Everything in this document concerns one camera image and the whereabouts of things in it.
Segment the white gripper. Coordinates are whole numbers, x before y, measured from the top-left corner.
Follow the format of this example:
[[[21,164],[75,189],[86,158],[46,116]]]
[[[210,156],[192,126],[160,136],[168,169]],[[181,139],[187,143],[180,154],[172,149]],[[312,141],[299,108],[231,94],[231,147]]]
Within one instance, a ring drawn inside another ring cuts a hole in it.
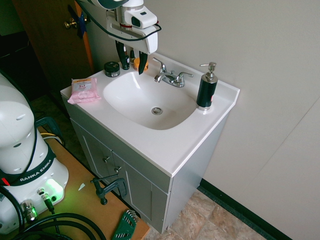
[[[158,49],[158,33],[155,26],[145,29],[132,26],[124,29],[116,21],[112,12],[107,12],[107,32],[108,36],[115,40],[116,51],[121,65],[126,65],[126,55],[124,44],[139,51],[138,73],[141,75],[147,64],[148,55]]]

